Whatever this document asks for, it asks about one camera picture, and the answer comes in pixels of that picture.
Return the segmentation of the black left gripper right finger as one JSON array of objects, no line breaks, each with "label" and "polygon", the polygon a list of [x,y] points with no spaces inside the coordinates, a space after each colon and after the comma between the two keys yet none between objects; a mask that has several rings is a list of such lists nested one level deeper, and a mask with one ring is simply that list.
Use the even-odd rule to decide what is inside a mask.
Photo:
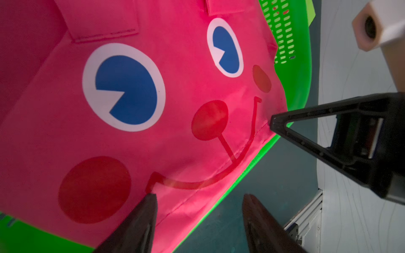
[{"label": "black left gripper right finger", "polygon": [[244,195],[242,213],[251,253],[305,252],[254,195]]}]

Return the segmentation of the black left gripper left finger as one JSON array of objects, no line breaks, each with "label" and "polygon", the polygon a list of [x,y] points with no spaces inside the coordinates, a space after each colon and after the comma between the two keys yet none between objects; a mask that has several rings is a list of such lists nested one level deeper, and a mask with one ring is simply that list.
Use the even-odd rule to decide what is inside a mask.
[{"label": "black left gripper left finger", "polygon": [[94,253],[150,253],[153,247],[158,201],[147,194]]}]

